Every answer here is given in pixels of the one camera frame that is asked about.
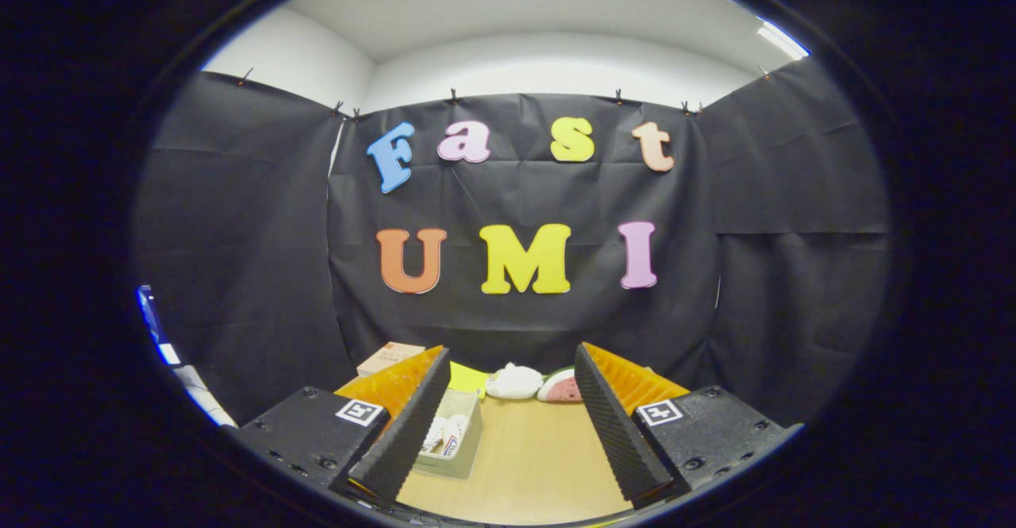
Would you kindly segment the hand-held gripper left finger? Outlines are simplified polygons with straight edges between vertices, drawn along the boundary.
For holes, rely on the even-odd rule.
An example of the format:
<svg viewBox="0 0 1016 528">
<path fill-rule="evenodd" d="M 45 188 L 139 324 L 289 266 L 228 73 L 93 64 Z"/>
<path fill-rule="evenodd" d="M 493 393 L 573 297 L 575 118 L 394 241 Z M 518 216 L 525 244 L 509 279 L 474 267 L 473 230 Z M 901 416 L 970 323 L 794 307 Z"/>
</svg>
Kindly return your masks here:
<svg viewBox="0 0 1016 528">
<path fill-rule="evenodd" d="M 236 440 L 302 484 L 392 505 L 449 380 L 439 345 L 336 391 L 303 387 L 237 428 Z"/>
</svg>

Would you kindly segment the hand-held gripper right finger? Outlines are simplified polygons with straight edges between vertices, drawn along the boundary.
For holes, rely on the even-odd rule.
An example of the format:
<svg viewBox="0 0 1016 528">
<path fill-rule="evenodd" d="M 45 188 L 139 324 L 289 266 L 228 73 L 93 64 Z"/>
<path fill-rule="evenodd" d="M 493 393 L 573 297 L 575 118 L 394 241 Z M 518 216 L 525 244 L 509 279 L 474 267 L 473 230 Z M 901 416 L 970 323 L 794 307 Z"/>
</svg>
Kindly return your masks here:
<svg viewBox="0 0 1016 528">
<path fill-rule="evenodd" d="M 802 428 L 780 426 L 716 384 L 690 391 L 587 342 L 574 369 L 614 480 L 636 509 L 711 488 Z"/>
</svg>

